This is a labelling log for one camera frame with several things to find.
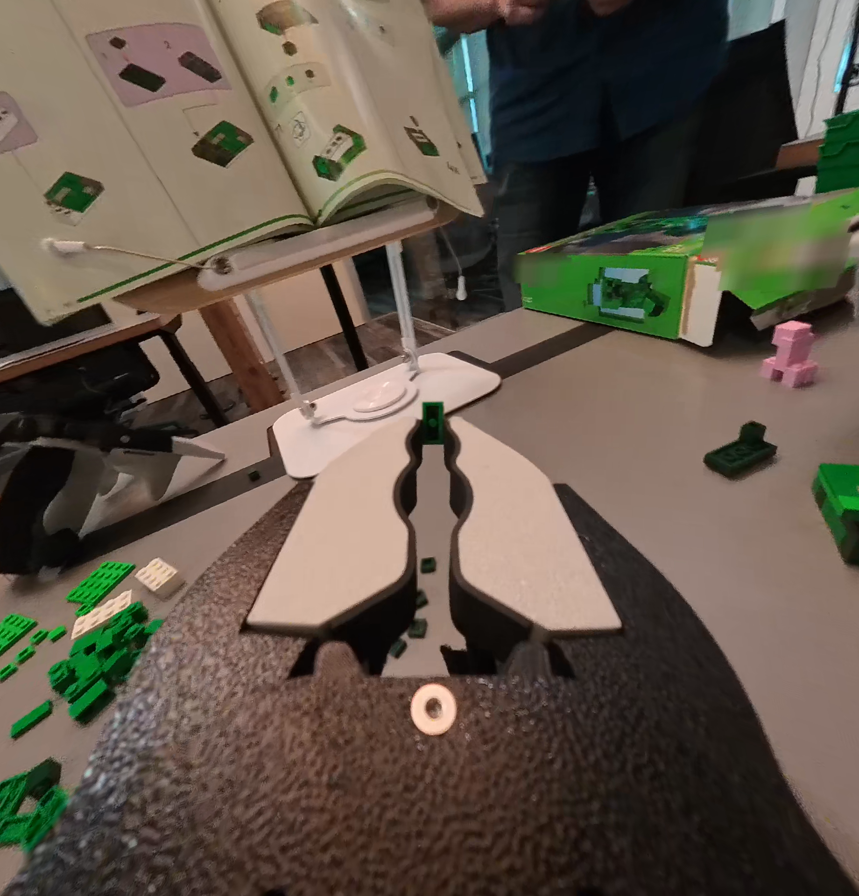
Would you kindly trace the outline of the dark green lego assembly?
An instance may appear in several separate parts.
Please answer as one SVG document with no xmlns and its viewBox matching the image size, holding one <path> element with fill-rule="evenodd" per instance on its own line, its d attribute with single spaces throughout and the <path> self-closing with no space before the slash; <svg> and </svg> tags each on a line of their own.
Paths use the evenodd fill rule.
<svg viewBox="0 0 859 896">
<path fill-rule="evenodd" d="M 728 442 L 703 457 L 704 465 L 728 479 L 735 479 L 771 463 L 777 446 L 766 440 L 767 428 L 757 421 L 749 421 L 739 428 L 735 440 Z"/>
</svg>

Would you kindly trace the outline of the wooden desk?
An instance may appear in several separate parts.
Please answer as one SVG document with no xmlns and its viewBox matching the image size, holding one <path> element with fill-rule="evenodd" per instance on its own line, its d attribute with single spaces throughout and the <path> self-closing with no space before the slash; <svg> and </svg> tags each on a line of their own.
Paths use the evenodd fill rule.
<svg viewBox="0 0 859 896">
<path fill-rule="evenodd" d="M 256 245 L 262 261 L 245 262 L 239 268 L 227 262 L 229 273 L 206 271 L 217 284 L 202 285 L 192 270 L 132 290 L 122 297 L 125 305 L 144 311 L 127 324 L 89 330 L 75 341 L 52 342 L 29 357 L 9 357 L 0 363 L 0 384 L 64 363 L 75 357 L 121 342 L 142 342 L 164 336 L 171 323 L 186 313 L 198 312 L 237 377 L 251 409 L 269 409 L 282 401 L 281 391 L 268 373 L 251 332 L 234 298 L 303 273 L 331 267 L 333 263 L 406 238 L 436 230 L 450 223 L 458 211 L 444 203 L 415 200 L 344 223 L 323 227 L 295 237 Z"/>
</svg>

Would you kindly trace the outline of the green lego cube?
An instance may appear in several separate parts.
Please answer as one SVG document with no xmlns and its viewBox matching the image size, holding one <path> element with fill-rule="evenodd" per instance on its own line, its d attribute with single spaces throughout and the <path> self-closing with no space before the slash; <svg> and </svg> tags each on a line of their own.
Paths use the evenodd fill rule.
<svg viewBox="0 0 859 896">
<path fill-rule="evenodd" d="M 859 465 L 820 464 L 811 491 L 841 558 L 859 566 Z"/>
</svg>

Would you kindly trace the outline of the white book stand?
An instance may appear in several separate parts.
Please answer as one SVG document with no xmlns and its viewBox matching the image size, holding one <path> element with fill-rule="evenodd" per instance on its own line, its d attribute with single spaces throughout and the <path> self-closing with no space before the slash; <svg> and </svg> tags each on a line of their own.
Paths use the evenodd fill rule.
<svg viewBox="0 0 859 896">
<path fill-rule="evenodd" d="M 294 409 L 282 414 L 268 429 L 289 476 L 319 474 L 331 461 L 392 420 L 419 419 L 424 402 L 440 402 L 453 412 L 490 395 L 501 376 L 443 353 L 420 355 L 414 336 L 410 300 L 401 263 L 401 240 L 435 230 L 457 211 L 439 200 L 420 197 L 374 211 L 360 218 L 299 235 L 280 238 L 213 255 L 207 262 L 180 263 L 141 252 L 131 252 L 90 241 L 44 238 L 42 251 L 64 265 L 85 262 L 94 254 L 108 260 L 130 258 L 180 265 L 197 275 L 197 285 L 171 283 L 140 287 L 124 299 L 126 305 L 152 312 L 216 310 L 225 297 L 242 295 L 278 361 Z M 401 331 L 401 361 L 369 375 L 355 385 L 341 387 L 317 401 L 308 400 L 295 381 L 256 289 L 382 246 L 387 253 L 395 308 Z"/>
</svg>

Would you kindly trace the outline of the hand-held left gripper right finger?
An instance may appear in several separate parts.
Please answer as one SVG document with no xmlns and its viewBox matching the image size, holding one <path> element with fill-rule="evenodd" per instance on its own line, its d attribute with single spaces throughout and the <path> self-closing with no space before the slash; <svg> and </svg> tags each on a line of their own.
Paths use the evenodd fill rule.
<svg viewBox="0 0 859 896">
<path fill-rule="evenodd" d="M 446 421 L 449 608 L 469 651 L 498 664 L 520 644 L 620 633 L 623 623 L 555 485 L 511 447 Z"/>
</svg>

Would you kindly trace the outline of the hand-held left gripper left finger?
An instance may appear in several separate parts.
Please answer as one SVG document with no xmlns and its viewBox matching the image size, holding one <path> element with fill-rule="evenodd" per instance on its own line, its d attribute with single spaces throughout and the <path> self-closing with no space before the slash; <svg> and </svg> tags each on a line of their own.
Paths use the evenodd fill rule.
<svg viewBox="0 0 859 896">
<path fill-rule="evenodd" d="M 385 424 L 320 472 L 246 617 L 258 633 L 348 644 L 382 671 L 417 609 L 411 513 L 421 424 Z"/>
</svg>

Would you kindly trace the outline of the green lego box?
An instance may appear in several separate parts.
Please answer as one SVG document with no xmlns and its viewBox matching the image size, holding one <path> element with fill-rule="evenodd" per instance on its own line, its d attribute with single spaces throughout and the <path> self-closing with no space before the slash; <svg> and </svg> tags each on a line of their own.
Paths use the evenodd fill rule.
<svg viewBox="0 0 859 896">
<path fill-rule="evenodd" d="M 831 305 L 859 261 L 859 187 L 642 212 L 517 257 L 526 309 L 700 348 Z"/>
</svg>

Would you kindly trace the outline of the pile of bright green lego pieces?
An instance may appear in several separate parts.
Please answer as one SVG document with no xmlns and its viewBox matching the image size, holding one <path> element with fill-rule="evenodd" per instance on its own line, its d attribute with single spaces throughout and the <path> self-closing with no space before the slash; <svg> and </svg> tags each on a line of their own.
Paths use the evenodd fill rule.
<svg viewBox="0 0 859 896">
<path fill-rule="evenodd" d="M 73 641 L 67 656 L 47 672 L 50 691 L 73 723 L 87 726 L 107 708 L 163 624 L 134 601 Z"/>
</svg>

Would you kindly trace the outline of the bright green lego plate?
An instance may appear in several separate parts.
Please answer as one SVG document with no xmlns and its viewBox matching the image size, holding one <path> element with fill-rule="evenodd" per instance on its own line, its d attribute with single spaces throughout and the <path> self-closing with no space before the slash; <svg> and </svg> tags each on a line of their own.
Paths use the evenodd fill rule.
<svg viewBox="0 0 859 896">
<path fill-rule="evenodd" d="M 76 604 L 76 616 L 83 616 L 128 577 L 135 569 L 135 564 L 108 561 L 100 564 L 90 575 L 83 579 L 76 588 L 65 596 L 68 603 Z"/>
<path fill-rule="evenodd" d="M 0 621 L 0 657 L 37 626 L 33 618 L 10 613 Z"/>
</svg>

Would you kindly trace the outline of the white lego plate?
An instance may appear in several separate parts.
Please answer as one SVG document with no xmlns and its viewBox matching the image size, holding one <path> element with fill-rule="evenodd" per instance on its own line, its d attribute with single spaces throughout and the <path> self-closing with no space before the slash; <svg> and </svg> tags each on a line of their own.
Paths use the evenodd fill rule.
<svg viewBox="0 0 859 896">
<path fill-rule="evenodd" d="M 72 629 L 72 640 L 75 641 L 109 622 L 113 617 L 126 610 L 133 602 L 133 598 L 133 591 L 127 589 L 118 596 L 100 603 L 90 612 L 78 616 Z"/>
</svg>

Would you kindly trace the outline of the white lego brick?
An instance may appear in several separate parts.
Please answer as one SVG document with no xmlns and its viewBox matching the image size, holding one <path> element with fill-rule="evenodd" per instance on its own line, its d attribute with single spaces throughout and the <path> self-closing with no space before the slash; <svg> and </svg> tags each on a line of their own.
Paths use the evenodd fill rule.
<svg viewBox="0 0 859 896">
<path fill-rule="evenodd" d="M 174 596 L 186 584 L 181 572 L 160 557 L 155 557 L 145 566 L 136 569 L 134 578 L 160 599 Z"/>
</svg>

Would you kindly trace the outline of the green plastic crate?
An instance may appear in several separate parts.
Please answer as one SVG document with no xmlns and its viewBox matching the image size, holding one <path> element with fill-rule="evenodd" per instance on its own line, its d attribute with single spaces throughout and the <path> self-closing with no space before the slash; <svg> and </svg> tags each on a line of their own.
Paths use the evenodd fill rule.
<svg viewBox="0 0 859 896">
<path fill-rule="evenodd" d="M 859 187 L 859 109 L 825 122 L 815 194 Z"/>
</svg>

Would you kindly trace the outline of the small cluster green lego pieces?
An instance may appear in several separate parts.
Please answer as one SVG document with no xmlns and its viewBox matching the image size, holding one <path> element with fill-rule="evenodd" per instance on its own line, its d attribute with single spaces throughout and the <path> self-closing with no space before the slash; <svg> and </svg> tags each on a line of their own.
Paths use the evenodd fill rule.
<svg viewBox="0 0 859 896">
<path fill-rule="evenodd" d="M 61 776 L 61 762 L 48 757 L 0 782 L 0 847 L 30 853 L 49 834 L 69 802 Z"/>
</svg>

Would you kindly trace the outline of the lego instruction booklet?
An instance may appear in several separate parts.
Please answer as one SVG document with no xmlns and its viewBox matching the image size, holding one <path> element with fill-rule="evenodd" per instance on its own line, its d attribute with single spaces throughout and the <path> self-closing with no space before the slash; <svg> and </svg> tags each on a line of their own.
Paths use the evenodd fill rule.
<svg viewBox="0 0 859 896">
<path fill-rule="evenodd" d="M 0 274 L 49 324 L 485 176 L 421 2 L 0 1 Z"/>
</svg>

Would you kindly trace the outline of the black and white device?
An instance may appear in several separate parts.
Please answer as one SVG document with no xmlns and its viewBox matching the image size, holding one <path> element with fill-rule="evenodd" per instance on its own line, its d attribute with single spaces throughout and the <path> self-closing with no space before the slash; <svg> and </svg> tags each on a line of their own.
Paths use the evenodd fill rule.
<svg viewBox="0 0 859 896">
<path fill-rule="evenodd" d="M 98 499 L 126 476 L 152 503 L 184 458 L 224 463 L 210 444 L 165 429 L 43 413 L 0 414 L 0 450 L 24 448 L 0 491 L 0 574 L 35 575 L 75 561 Z"/>
</svg>

